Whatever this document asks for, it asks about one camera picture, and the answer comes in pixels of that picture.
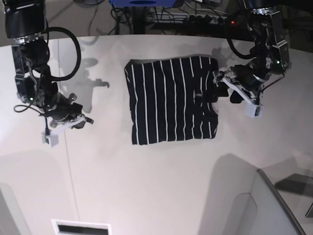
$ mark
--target black and white striped shirt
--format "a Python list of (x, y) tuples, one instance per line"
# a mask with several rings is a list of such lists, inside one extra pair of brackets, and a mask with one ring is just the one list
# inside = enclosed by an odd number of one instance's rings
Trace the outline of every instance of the black and white striped shirt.
[(125, 67), (133, 120), (133, 144), (212, 139), (218, 115), (210, 102), (213, 71), (210, 57), (176, 58)]

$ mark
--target vent grille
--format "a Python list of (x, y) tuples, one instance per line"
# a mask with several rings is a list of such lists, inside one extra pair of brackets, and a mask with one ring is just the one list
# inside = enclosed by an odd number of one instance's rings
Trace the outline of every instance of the vent grille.
[(112, 235), (110, 224), (52, 220), (56, 235)]

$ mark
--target white stripe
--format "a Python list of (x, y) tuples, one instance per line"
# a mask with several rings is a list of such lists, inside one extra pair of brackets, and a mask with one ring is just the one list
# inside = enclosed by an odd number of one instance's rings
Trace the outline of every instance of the white stripe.
[[(205, 79), (205, 90), (206, 90), (206, 91), (207, 91), (207, 79), (208, 79), (208, 77), (209, 77), (209, 74), (210, 74), (210, 71), (207, 72), (206, 79)], [(208, 108), (209, 111), (210, 111), (209, 102), (207, 103), (207, 108)]]
[(163, 73), (163, 77), (164, 77), (164, 96), (165, 96), (165, 129), (166, 129), (166, 140), (165, 141), (168, 141), (168, 128), (167, 128), (167, 106), (166, 106), (166, 79), (165, 79), (165, 73), (164, 73), (164, 70), (163, 70), (163, 65), (162, 65), (162, 61), (160, 61), (160, 64), (161, 64), (161, 70), (162, 70), (162, 73)]
[[(206, 80), (205, 80), (205, 89), (207, 90), (207, 79), (209, 77), (210, 71), (207, 72)], [(209, 102), (207, 103), (207, 108), (210, 110), (210, 105)], [(211, 133), (211, 122), (209, 121), (209, 132), (210, 132), (210, 139), (212, 138), (212, 133)]]
[(155, 97), (156, 97), (156, 141), (158, 141), (158, 120), (157, 120), (157, 86), (156, 86), (156, 71), (155, 66), (152, 63), (152, 70), (153, 70), (153, 84), (155, 89)]
[(139, 135), (138, 135), (138, 120), (137, 120), (137, 104), (138, 104), (138, 96), (137, 96), (137, 92), (136, 92), (135, 74), (134, 74), (134, 65), (132, 65), (132, 72), (133, 72), (134, 93), (135, 93), (135, 97), (136, 97), (136, 104), (135, 104), (136, 137), (137, 137), (137, 144), (139, 144)]
[(146, 76), (145, 76), (145, 67), (142, 65), (142, 78), (143, 78), (143, 92), (145, 94), (145, 118), (146, 118), (146, 135), (147, 135), (147, 143), (149, 142), (149, 130), (148, 130), (148, 109), (147, 109), (147, 92), (146, 92)]
[(194, 77), (194, 68), (192, 66), (192, 60), (191, 60), (191, 57), (189, 57), (189, 60), (190, 60), (190, 68), (191, 68), (191, 74), (192, 74), (192, 77)]
[(184, 140), (186, 140), (186, 106), (187, 106), (187, 91), (186, 91), (186, 83), (185, 83), (185, 74), (184, 74), (184, 69), (182, 68), (182, 62), (181, 59), (179, 59), (180, 61), (180, 69), (181, 69), (181, 75), (182, 75), (182, 82), (184, 84), (184, 97), (185, 97), (185, 103), (184, 103), (184, 128), (183, 128), (183, 132), (184, 132)]
[(176, 82), (175, 82), (175, 77), (174, 77), (174, 70), (173, 70), (173, 63), (172, 60), (171, 62), (171, 70), (172, 70), (172, 78), (174, 82), (174, 94), (175, 94), (175, 140), (177, 140), (177, 94), (176, 94)]
[[(201, 74), (202, 74), (202, 61), (201, 61), (201, 57), (199, 56), (200, 59), (200, 68), (201, 68)], [(200, 91), (202, 94), (202, 76), (200, 77)], [(201, 125), (200, 125), (200, 131), (201, 131), (201, 139), (203, 139), (203, 131), (202, 131), (202, 125), (203, 125), (203, 121), (201, 120)]]
[(212, 133), (211, 133), (211, 122), (209, 121), (209, 132), (210, 132), (210, 139), (212, 138)]
[[(195, 75), (194, 75), (194, 68), (192, 66), (191, 57), (189, 57), (189, 60), (190, 60), (190, 68), (191, 68), (192, 78), (194, 79)], [(195, 128), (195, 115), (194, 115), (194, 113), (192, 113), (192, 129), (191, 129), (191, 131), (192, 131), (192, 138), (195, 138), (194, 128)]]
[(129, 77), (128, 77), (128, 72), (127, 72), (127, 70), (126, 69), (124, 69), (125, 70), (125, 72), (127, 73), (127, 81), (128, 81), (128, 83), (130, 83), (130, 80), (129, 80)]

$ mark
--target wire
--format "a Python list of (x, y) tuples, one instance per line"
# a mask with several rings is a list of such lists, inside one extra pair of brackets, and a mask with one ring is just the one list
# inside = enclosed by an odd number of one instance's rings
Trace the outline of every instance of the wire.
[(99, 8), (99, 2), (98, 2), (98, 0), (96, 0), (96, 9), (95, 9), (95, 11), (94, 11), (94, 14), (93, 14), (93, 17), (92, 17), (92, 19), (91, 19), (91, 21), (90, 21), (90, 23), (89, 23), (89, 26), (88, 26), (88, 36), (90, 36), (90, 28), (91, 28), (91, 25), (92, 25), (92, 22), (93, 22), (93, 20), (94, 20), (94, 18), (96, 17), (96, 15), (97, 15), (97, 11), (98, 11), (98, 8)]
[[(190, 5), (190, 3), (188, 3), (187, 1), (185, 1), (185, 5), (188, 6), (189, 8), (193, 9), (194, 11), (205, 11), (205, 12), (212, 12), (211, 9), (202, 9), (202, 8), (194, 8), (192, 5)], [(219, 11), (219, 10), (214, 10), (215, 12), (219, 12), (220, 14), (223, 15), (231, 15), (229, 13), (223, 12), (223, 11)]]
[[(39, 112), (37, 109), (32, 108), (31, 105), (32, 105), (32, 104), (29, 104), (28, 106), (27, 106), (27, 105), (19, 104), (19, 105), (15, 105), (13, 109), (14, 109), (14, 112), (16, 112), (16, 113), (22, 113), (22, 112), (25, 112), (27, 109), (31, 109), (31, 110), (34, 110), (34, 111), (36, 111), (37, 113), (39, 113), (40, 116), (45, 116), (45, 114)], [(18, 108), (18, 107), (26, 107), (26, 108), (25, 108), (25, 109), (22, 109), (22, 110), (17, 110), (16, 108)]]
[(247, 12), (248, 12), (247, 9), (245, 9), (245, 10), (239, 10), (239, 11), (235, 12), (233, 15), (227, 17), (227, 19), (225, 19), (225, 21), (224, 21), (224, 34), (225, 34), (225, 37), (226, 37), (226, 39), (227, 39), (227, 42), (228, 42), (228, 44), (229, 44), (230, 49), (233, 51), (233, 53), (234, 53), (235, 55), (237, 55), (239, 58), (244, 59), (244, 60), (250, 60), (250, 59), (254, 58), (255, 55), (254, 55), (254, 54), (243, 55), (243, 54), (241, 54), (240, 52), (238, 52), (238, 50), (235, 48), (235, 46), (234, 46), (234, 44), (233, 44), (233, 41), (231, 40), (231, 37), (230, 37), (230, 35), (229, 35), (229, 32), (228, 32), (228, 25), (229, 25), (229, 22), (230, 22), (232, 19), (236, 18), (236, 17), (239, 16), (239, 15), (245, 15)]
[(283, 73), (283, 76), (281, 76), (280, 78), (278, 78), (276, 81), (272, 82), (271, 84), (269, 84), (268, 86), (264, 87), (261, 92), (264, 92), (267, 88), (271, 87), (272, 85), (276, 84), (277, 82), (279, 82), (280, 80), (282, 80), (283, 78), (285, 78), (285, 74)]
[[(128, 28), (129, 28), (129, 32), (130, 34), (133, 33), (133, 29), (132, 29), (132, 24), (131, 24), (131, 21), (130, 21), (130, 13), (129, 13), (129, 10), (128, 10), (128, 7), (124, 7), (124, 8), (116, 8), (114, 7), (114, 5), (112, 5), (112, 9), (111, 9), (111, 16), (112, 18), (116, 21), (116, 22), (119, 22), (120, 24), (128, 24)], [(125, 21), (121, 21), (121, 20), (118, 20), (117, 17), (120, 16), (121, 18), (123, 16), (125, 16)]]
[(156, 20), (157, 20), (158, 23), (160, 23), (160, 21), (158, 20), (157, 8), (156, 8), (156, 7), (155, 7), (155, 12), (156, 12)]
[[(45, 20), (45, 23), (46, 23), (47, 28), (49, 28), (49, 23), (47, 19)], [(47, 45), (49, 45), (49, 32), (47, 33)]]
[(178, 9), (179, 9), (180, 11), (182, 11), (182, 12), (188, 14), (188, 16), (190, 16), (190, 13), (189, 13), (188, 11), (182, 10), (182, 9), (180, 9), (180, 8), (178, 8)]
[(162, 10), (162, 11), (165, 11), (167, 14), (171, 15), (171, 16), (173, 17), (174, 23), (176, 23), (176, 22), (175, 22), (175, 16), (174, 16), (171, 12), (168, 12), (168, 11), (166, 11), (166, 10)]
[(162, 7), (162, 12), (161, 12), (161, 20), (162, 20), (162, 17), (163, 17), (163, 13), (164, 13), (164, 7)]
[(62, 27), (49, 27), (47, 28), (43, 33), (48, 33), (48, 32), (61, 32), (61, 33), (65, 33), (67, 36), (69, 36), (75, 45), (75, 49), (76, 49), (76, 54), (77, 54), (77, 59), (76, 59), (76, 65), (73, 69), (73, 71), (69, 74), (66, 75), (64, 77), (55, 77), (55, 76), (51, 76), (51, 81), (55, 81), (55, 82), (60, 82), (60, 81), (67, 81), (69, 79), (71, 79), (79, 70), (81, 61), (82, 61), (82, 53), (80, 51), (80, 46), (79, 46), (79, 42), (77, 40), (77, 38), (75, 37), (75, 35), (67, 30), (66, 28), (62, 28)]
[(119, 26), (116, 25), (113, 29), (111, 29), (111, 31), (108, 33), (108, 35), (111, 35), (111, 33), (112, 33), (115, 29), (117, 29), (117, 27), (119, 27)]

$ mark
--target white tabletop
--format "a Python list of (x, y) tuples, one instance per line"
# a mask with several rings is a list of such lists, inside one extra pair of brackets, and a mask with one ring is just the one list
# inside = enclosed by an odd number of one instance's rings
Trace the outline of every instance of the white tabletop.
[[(261, 119), (246, 117), (244, 104), (221, 98), (215, 139), (133, 146), (123, 71), (129, 60), (207, 54), (218, 59), (220, 69), (247, 61), (218, 38), (126, 35), (85, 37), (80, 43), (82, 65), (61, 86), (65, 94), (77, 94), (95, 123), (67, 130), (53, 149), (41, 145), (40, 117), (12, 111), (19, 102), (14, 65), (10, 48), (0, 49), (0, 183), (13, 188), (34, 235), (52, 235), (51, 218), (111, 223), (115, 235), (204, 235), (204, 228), (222, 234), (234, 197), (250, 191), (256, 167), (313, 153), (310, 53), (290, 50), (292, 69), (266, 90)], [(235, 46), (248, 53), (253, 43)], [(76, 61), (70, 39), (52, 40), (50, 49), (52, 73), (68, 74)], [(30, 194), (21, 182), (28, 177), (33, 190), (46, 187)], [(53, 202), (45, 211), (47, 201), (36, 197), (41, 195)]]

